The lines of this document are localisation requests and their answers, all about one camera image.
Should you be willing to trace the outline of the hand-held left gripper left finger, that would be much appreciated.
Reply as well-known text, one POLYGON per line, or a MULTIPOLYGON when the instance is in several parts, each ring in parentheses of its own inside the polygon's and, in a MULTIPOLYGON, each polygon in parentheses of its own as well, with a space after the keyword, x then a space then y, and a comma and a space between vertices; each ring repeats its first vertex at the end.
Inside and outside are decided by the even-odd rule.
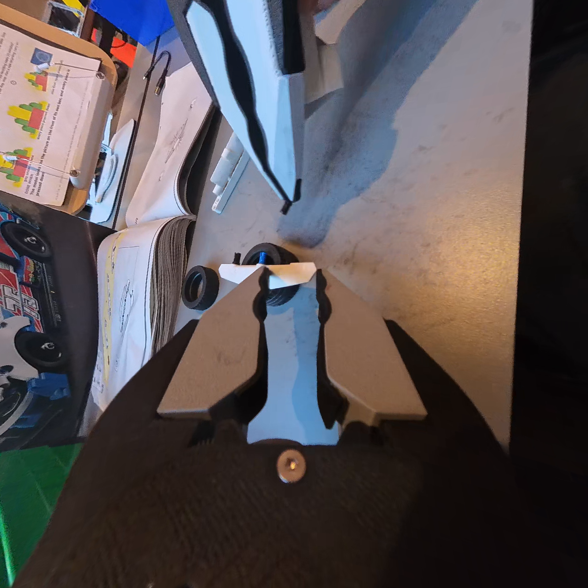
POLYGON ((268 397, 264 321, 269 269, 260 266, 204 312, 158 406, 158 415, 248 425, 268 397))

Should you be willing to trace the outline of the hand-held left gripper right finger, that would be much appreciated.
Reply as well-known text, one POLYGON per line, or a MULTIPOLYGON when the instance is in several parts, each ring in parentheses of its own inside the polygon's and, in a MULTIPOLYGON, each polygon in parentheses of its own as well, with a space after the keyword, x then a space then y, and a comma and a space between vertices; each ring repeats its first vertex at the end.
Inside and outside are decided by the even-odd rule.
POLYGON ((386 321, 325 270, 316 273, 317 398, 327 429, 422 421, 427 410, 386 321))

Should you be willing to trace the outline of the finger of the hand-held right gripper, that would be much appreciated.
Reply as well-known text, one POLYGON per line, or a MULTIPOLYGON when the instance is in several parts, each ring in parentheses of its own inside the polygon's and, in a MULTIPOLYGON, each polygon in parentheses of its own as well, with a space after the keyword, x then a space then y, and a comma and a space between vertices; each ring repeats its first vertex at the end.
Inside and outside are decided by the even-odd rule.
POLYGON ((292 2, 185 1, 185 48, 286 215, 292 207, 292 2))
POLYGON ((305 57, 297 1, 221 1, 219 30, 245 138, 283 200, 300 194, 305 57))

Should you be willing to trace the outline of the long white pointed panel piece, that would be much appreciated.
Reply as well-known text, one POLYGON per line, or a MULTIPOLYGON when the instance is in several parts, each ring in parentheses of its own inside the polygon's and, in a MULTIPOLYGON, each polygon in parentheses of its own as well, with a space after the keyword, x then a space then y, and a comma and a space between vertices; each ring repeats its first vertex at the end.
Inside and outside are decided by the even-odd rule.
POLYGON ((222 264, 219 267, 219 275, 234 284, 240 284, 258 269, 268 269, 269 289, 282 289, 297 286, 309 282, 315 275, 317 268, 313 262, 295 262, 280 265, 237 265, 234 263, 222 264))

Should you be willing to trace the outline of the black rubber toy tyre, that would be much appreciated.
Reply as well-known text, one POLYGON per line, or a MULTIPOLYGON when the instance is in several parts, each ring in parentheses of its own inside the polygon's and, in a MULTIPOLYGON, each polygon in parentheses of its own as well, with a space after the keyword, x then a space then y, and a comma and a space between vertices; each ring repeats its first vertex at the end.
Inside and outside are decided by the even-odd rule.
POLYGON ((219 293, 219 276, 214 269, 193 266, 187 272, 181 288, 181 298, 185 307, 203 312, 210 308, 219 293))
MULTIPOLYGON (((261 262, 262 257, 266 265, 285 265, 299 261, 293 253, 284 247, 264 242, 250 249, 240 261, 240 264, 255 265, 261 262)), ((270 289, 266 298, 267 306, 278 307, 286 304, 297 294, 299 288, 299 285, 293 285, 285 288, 270 289)))

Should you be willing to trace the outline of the grey desk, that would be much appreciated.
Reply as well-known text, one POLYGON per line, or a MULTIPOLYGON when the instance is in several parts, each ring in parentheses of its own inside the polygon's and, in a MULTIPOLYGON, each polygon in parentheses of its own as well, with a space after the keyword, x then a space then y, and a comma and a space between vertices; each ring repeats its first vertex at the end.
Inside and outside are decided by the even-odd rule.
POLYGON ((336 276, 467 393, 504 449, 532 1, 338 1, 343 87, 314 103, 287 215, 256 166, 222 213, 203 173, 187 269, 261 242, 336 276))

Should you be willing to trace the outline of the white beam with cylinders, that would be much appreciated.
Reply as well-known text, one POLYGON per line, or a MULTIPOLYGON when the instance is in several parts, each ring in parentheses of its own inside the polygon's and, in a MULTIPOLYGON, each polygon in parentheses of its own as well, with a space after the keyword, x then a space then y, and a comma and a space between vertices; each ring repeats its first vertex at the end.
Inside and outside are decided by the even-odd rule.
POLYGON ((248 152, 238 136, 232 133, 210 177, 216 196, 212 205, 213 212, 220 215, 224 211, 249 161, 248 152))

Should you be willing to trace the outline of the blue plastic bin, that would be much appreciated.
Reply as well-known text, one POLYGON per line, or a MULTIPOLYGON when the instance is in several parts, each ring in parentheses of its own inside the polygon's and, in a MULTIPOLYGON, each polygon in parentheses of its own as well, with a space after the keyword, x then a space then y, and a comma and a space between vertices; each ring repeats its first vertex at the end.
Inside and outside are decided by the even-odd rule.
POLYGON ((166 1, 90 1, 89 7, 143 46, 174 27, 166 1))

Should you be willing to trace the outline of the small red box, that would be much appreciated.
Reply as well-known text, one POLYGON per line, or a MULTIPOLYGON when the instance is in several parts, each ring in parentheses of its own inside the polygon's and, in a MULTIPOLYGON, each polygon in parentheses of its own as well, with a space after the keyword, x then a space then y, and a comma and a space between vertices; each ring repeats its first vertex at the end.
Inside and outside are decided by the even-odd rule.
MULTIPOLYGON (((93 27, 91 39, 95 45, 99 45, 99 41, 102 40, 102 30, 93 27)), ((123 40, 121 36, 114 36, 110 48, 110 53, 114 61, 123 63, 127 67, 131 68, 135 63, 136 51, 136 44, 130 40, 123 40)))

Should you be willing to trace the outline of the instruction sheet on stand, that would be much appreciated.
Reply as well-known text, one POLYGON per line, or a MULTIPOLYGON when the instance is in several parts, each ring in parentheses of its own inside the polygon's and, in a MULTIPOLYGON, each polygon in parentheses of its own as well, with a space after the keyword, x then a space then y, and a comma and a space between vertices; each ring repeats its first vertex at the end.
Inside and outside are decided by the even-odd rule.
POLYGON ((99 72, 96 73, 96 80, 92 85, 91 98, 87 109, 88 118, 84 123, 81 140, 74 159, 75 169, 70 171, 70 183, 72 186, 67 190, 63 205, 47 205, 69 214, 76 214, 85 205, 98 164, 107 123, 107 114, 111 108, 117 81, 114 63, 104 51, 91 42, 60 31, 6 5, 1 5, 1 24, 8 24, 43 42, 55 44, 69 51, 96 58, 100 61, 99 72))

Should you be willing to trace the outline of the open instruction booklet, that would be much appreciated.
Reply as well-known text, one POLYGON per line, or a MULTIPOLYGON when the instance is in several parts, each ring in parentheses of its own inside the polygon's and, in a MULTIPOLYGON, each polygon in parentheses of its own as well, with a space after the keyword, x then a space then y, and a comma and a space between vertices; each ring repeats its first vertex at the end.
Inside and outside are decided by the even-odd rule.
POLYGON ((193 63, 166 78, 158 136, 126 210, 126 228, 99 246, 91 394, 101 411, 174 334, 200 197, 187 185, 214 113, 193 63))

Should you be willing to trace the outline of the white flat pad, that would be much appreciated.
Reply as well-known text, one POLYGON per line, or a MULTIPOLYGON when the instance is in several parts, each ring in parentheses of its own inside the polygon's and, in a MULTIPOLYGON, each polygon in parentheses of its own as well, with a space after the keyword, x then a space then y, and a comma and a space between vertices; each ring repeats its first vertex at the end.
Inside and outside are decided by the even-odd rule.
POLYGON ((122 193, 123 172, 135 127, 136 120, 129 120, 113 135, 108 144, 102 144, 86 202, 91 209, 89 220, 95 224, 106 223, 114 215, 122 193))

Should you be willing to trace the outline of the toy car set box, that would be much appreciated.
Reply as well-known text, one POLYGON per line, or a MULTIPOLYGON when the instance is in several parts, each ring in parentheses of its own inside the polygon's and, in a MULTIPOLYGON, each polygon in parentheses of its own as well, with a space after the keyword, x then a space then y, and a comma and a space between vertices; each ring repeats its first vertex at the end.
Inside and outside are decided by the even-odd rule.
POLYGON ((1 452, 79 437, 111 229, 1 192, 1 452))

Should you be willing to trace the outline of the person's black garment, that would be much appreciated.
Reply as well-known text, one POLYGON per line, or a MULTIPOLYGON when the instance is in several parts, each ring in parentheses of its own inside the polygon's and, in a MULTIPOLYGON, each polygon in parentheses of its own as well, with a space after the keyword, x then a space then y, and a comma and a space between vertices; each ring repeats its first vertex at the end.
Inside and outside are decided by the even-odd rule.
POLYGON ((587 1, 533 2, 510 450, 587 587, 587 1))

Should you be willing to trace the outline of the green plastic bin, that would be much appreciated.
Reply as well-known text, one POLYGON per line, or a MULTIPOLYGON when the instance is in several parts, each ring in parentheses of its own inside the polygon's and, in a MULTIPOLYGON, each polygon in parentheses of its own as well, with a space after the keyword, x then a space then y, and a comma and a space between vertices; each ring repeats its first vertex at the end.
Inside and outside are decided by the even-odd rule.
POLYGON ((1 587, 11 587, 47 528, 82 443, 1 453, 1 587))

